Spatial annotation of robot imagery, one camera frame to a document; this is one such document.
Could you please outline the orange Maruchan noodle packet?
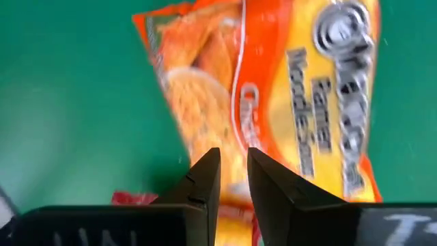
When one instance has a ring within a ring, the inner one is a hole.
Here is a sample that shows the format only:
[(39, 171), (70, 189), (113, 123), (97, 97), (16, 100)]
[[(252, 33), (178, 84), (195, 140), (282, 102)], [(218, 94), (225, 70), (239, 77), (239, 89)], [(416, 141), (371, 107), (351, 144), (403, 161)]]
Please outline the orange Maruchan noodle packet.
[(221, 151), (214, 246), (259, 246), (247, 150), (349, 202), (367, 157), (378, 0), (194, 0), (132, 18), (191, 163)]

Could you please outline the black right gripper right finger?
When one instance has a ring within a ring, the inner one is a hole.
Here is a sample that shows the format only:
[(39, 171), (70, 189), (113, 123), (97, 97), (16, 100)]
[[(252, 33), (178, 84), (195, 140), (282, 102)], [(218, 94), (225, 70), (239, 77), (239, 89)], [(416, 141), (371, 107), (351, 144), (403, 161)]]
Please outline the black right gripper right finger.
[(354, 246), (358, 207), (248, 149), (253, 207), (265, 246)]

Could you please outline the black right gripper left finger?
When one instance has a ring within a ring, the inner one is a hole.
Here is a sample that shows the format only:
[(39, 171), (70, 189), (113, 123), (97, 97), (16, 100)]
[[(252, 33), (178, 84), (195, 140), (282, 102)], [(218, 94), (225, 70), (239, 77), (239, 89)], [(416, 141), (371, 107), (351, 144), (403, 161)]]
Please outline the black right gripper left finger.
[(221, 190), (221, 153), (209, 149), (151, 207), (151, 246), (214, 246)]

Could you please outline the green table mat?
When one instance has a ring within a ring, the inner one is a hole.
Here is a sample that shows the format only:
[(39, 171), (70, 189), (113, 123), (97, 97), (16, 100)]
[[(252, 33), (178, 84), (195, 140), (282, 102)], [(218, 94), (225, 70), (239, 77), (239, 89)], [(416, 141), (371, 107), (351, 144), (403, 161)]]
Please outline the green table mat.
[[(162, 193), (188, 159), (136, 13), (185, 0), (0, 0), (0, 187), (21, 212)], [(380, 0), (369, 156), (387, 202), (437, 202), (437, 0)]]

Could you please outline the red Maruchan noodle packet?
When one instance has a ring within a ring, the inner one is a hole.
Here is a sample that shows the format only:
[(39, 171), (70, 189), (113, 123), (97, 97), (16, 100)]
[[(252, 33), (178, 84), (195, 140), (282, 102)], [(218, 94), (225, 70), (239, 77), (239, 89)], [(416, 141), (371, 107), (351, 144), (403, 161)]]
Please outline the red Maruchan noodle packet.
[(112, 195), (111, 203), (120, 206), (145, 206), (151, 204), (157, 197), (158, 195), (154, 193), (129, 193), (125, 191), (116, 191)]

